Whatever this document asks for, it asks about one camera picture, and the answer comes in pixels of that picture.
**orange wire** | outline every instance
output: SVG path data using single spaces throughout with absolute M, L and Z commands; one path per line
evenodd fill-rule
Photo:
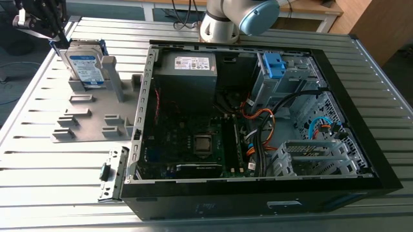
M 270 134 L 268 134 L 268 137 L 266 138 L 266 140 L 264 140 L 264 142 L 263 142 L 263 145 L 266 146 L 266 145 L 268 144 L 268 142 L 271 141 L 271 138 L 272 138 L 272 135 L 274 135 L 275 117 L 274 117 L 272 111 L 271 111 L 270 109 L 264 108 L 264 109 L 259 109 L 252 115 L 247 115 L 247 114 L 244 113 L 244 104 L 246 104 L 246 101 L 242 102 L 242 104 L 240 104 L 240 106 L 239 106 L 240 112 L 242 112 L 244 118 L 247 118 L 247 119 L 255 119 L 263 112 L 267 112 L 267 113 L 271 115 L 271 119 L 272 119 L 272 128 L 271 128 L 271 132 L 270 132 Z
M 321 127 L 327 127 L 327 128 L 331 128 L 331 126 L 330 126 L 330 125 L 322 125 Z M 317 129 L 317 130 L 314 131 L 313 139 L 315 139 L 315 138 L 317 138 L 318 133 L 319 133 L 319 131 L 318 131 L 318 129 Z
M 266 151 L 275 151 L 275 150 L 278 150 L 278 148 L 276 148 L 276 147 L 271 147 L 271 146 L 264 146 L 264 150 L 266 150 Z M 251 148 L 248 149 L 248 151 L 246 152 L 246 155 L 250 156 L 250 155 L 252 155 L 254 153 L 255 153 L 255 149 L 251 147 Z

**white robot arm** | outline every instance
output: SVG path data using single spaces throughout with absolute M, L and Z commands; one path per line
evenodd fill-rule
M 235 43 L 239 31 L 262 34 L 279 15 L 276 0 L 208 0 L 206 5 L 199 33 L 208 43 Z

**power supply label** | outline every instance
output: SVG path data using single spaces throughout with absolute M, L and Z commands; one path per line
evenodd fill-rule
M 100 69 L 96 68 L 96 57 L 69 56 L 69 58 L 80 81 L 88 85 L 101 85 L 104 80 Z
M 210 70 L 208 58 L 206 57 L 176 57 L 175 69 Z

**slotted aluminum table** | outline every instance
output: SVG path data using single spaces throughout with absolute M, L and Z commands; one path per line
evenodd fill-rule
M 143 72 L 149 39 L 198 41 L 195 30 L 175 31 L 171 23 L 162 22 L 81 18 L 68 23 L 67 32 L 75 39 L 105 40 L 108 53 L 117 59 L 120 78 Z M 51 142 L 56 117 L 71 106 L 69 73 L 51 51 L 0 131 L 0 228 L 267 231 L 287 227 L 288 231 L 349 231 L 365 227 L 383 231 L 395 227 L 398 231 L 409 230 L 413 111 L 359 41 L 346 35 L 270 30 L 258 37 L 242 36 L 242 43 L 325 51 L 403 189 L 327 214 L 141 222 L 123 203 L 96 202 L 97 177 L 107 152 L 129 142 Z

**metal bracket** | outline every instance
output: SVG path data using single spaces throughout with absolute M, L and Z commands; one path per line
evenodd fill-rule
M 127 165 L 129 150 L 125 147 L 113 148 L 100 170 L 100 195 L 97 202 L 120 202 L 123 172 Z

